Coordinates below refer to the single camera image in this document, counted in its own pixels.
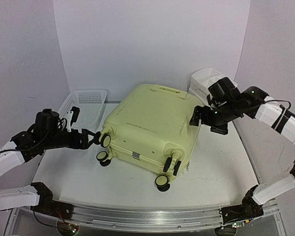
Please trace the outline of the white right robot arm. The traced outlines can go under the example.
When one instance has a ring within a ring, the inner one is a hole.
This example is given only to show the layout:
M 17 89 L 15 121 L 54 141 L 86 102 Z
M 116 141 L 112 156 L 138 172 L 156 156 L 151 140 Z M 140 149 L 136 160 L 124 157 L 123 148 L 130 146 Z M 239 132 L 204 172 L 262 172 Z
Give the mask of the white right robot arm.
M 295 114 L 289 101 L 255 86 L 240 91 L 216 83 L 205 90 L 190 124 L 221 135 L 234 125 L 256 174 L 258 184 L 240 204 L 220 209 L 225 223 L 260 217 L 265 203 L 295 189 Z

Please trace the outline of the pale green hard-shell suitcase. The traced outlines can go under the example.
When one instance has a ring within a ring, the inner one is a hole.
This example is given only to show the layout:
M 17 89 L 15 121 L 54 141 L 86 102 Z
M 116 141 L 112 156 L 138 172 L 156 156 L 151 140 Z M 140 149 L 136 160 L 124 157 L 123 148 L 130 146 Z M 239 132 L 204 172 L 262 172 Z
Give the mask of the pale green hard-shell suitcase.
M 118 158 L 157 174 L 161 192 L 188 166 L 200 125 L 190 125 L 196 96 L 162 85 L 133 89 L 106 117 L 100 132 L 101 166 Z

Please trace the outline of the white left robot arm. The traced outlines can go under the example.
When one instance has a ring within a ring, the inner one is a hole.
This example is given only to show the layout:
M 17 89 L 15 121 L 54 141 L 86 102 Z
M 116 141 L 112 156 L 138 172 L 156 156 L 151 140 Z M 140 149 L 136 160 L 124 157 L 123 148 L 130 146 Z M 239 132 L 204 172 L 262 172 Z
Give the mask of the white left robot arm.
M 88 149 L 98 145 L 100 132 L 93 133 L 87 129 L 47 131 L 39 135 L 23 131 L 11 138 L 0 148 L 0 177 L 15 167 L 42 156 L 45 150 L 57 148 Z M 69 220 L 73 205 L 54 200 L 52 191 L 42 182 L 29 185 L 0 189 L 0 211 L 29 206 L 32 210 L 54 217 Z

